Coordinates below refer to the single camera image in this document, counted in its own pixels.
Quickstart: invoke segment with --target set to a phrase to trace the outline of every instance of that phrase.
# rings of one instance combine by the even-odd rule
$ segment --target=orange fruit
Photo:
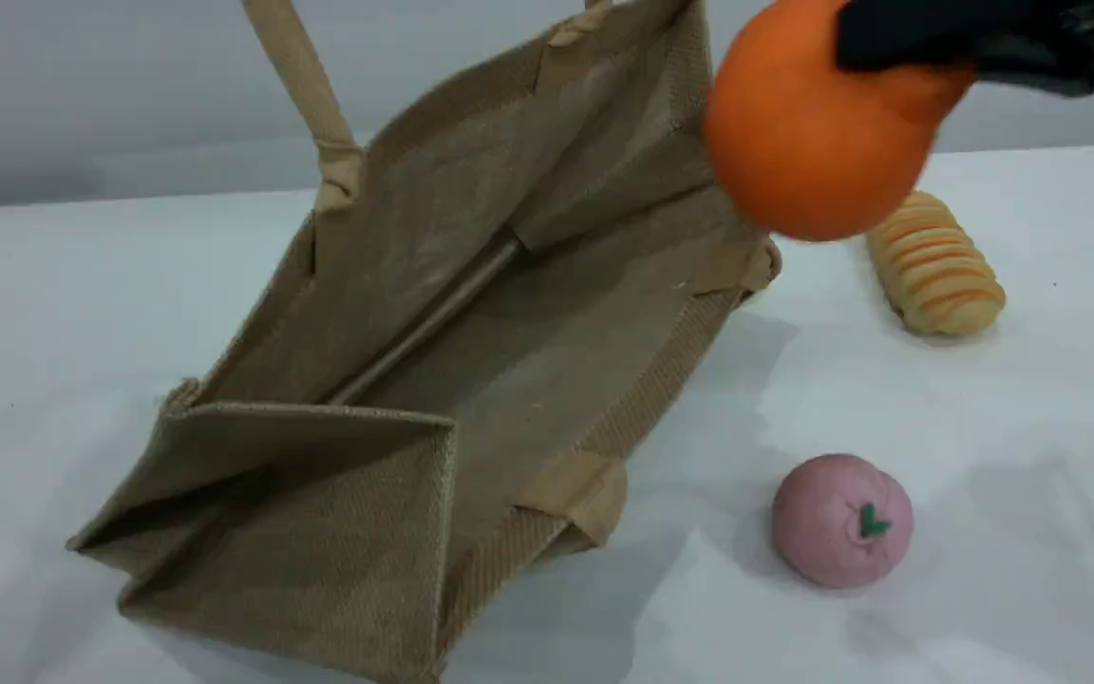
[[[923,172],[971,66],[838,69],[846,0],[777,0],[733,40],[703,116],[717,178],[748,220],[804,241],[885,220]]]

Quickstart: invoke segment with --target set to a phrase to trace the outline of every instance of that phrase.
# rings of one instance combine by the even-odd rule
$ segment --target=gray wall
[[[717,59],[766,0],[710,0]],[[299,0],[360,138],[581,0]],[[1094,97],[978,85],[943,150],[1094,143]],[[313,185],[237,0],[0,0],[0,204]]]

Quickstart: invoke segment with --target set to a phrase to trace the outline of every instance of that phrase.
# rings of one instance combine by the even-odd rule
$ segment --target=jute tote bag
[[[364,150],[290,0],[244,5],[321,190],[69,545],[129,572],[127,617],[434,681],[522,568],[603,545],[625,459],[778,252],[705,160],[699,0],[590,3]]]

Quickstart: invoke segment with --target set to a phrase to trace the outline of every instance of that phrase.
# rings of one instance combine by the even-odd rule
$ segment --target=plastic toy food
[[[990,327],[1006,293],[945,204],[912,192],[868,231],[876,276],[906,326],[923,335],[971,335]]]
[[[788,473],[771,506],[773,545],[806,580],[872,584],[903,561],[915,511],[903,486],[859,456],[826,454]]]
[[[743,27],[712,83],[703,135],[748,220],[828,241],[885,220],[915,187],[971,67],[847,72],[835,63],[846,0],[777,0]]]

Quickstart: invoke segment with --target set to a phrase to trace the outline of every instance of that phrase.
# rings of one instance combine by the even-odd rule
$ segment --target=pink peach
[[[887,473],[860,456],[826,454],[799,464],[779,485],[771,532],[779,556],[806,580],[865,587],[903,563],[915,511]]]

